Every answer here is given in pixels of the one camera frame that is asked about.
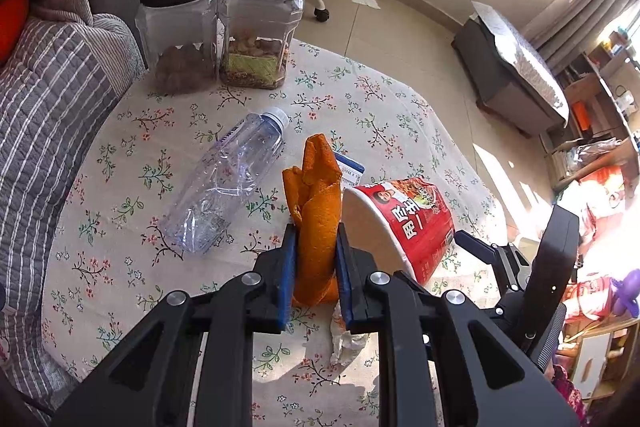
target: paper cup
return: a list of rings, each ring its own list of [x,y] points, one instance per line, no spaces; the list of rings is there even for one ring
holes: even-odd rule
[[[379,270],[403,270],[420,285],[453,241],[451,212],[421,178],[345,188],[342,222],[350,246],[369,251]]]

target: gray striped blanket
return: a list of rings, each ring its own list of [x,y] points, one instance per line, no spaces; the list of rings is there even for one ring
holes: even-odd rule
[[[29,19],[0,71],[0,367],[53,407],[74,381],[42,347],[49,248],[95,134],[143,71],[124,23],[95,17],[94,27]]]

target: plastic jar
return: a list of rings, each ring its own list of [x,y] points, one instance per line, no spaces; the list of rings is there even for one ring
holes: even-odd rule
[[[225,27],[220,79],[229,86],[276,89],[284,83],[304,0],[220,0]]]
[[[216,78],[217,0],[140,0],[136,26],[146,64],[166,92]]]

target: paper on floor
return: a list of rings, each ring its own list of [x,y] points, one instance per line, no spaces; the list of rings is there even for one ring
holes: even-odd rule
[[[376,0],[352,0],[357,4],[363,4],[364,6],[369,6],[370,8],[375,8],[376,10],[380,9],[378,6],[378,2]]]

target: floral tablecloth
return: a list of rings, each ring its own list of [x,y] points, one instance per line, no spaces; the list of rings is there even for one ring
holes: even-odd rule
[[[280,245],[289,221],[281,171],[301,164],[315,133],[365,166],[362,182],[421,176],[439,187],[457,229],[506,243],[500,204],[420,95],[302,42],[289,56],[273,92],[216,86],[171,97],[143,78],[102,126],[62,211],[42,303],[47,349],[78,380],[168,292],[215,291]],[[206,255],[183,253],[158,229],[172,196],[215,140],[270,105],[290,118],[284,153]],[[491,270],[455,245],[427,288],[462,289],[480,307],[497,300]],[[378,424],[377,338],[347,367],[331,365],[332,311],[294,308],[283,334],[256,335],[255,425]]]

